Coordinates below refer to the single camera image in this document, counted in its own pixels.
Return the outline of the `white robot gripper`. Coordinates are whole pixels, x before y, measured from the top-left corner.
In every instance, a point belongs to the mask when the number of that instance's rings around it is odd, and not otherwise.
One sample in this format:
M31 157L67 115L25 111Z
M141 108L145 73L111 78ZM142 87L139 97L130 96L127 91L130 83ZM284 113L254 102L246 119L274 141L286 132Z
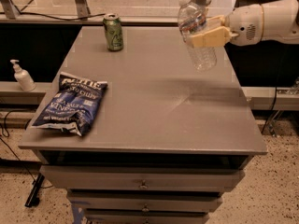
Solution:
M262 39L263 9L255 4L238 7L229 15L206 19L208 31L198 32L186 39L192 48L222 47L229 41L237 46L255 45Z

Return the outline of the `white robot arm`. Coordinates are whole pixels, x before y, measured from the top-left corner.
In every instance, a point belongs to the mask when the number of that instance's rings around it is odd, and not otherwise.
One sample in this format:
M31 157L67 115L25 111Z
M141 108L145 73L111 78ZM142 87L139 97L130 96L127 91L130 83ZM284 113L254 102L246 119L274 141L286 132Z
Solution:
M203 31L187 38L192 48L255 45L274 40L283 44L299 43L297 0L279 0L265 4L238 7L227 16L207 20Z

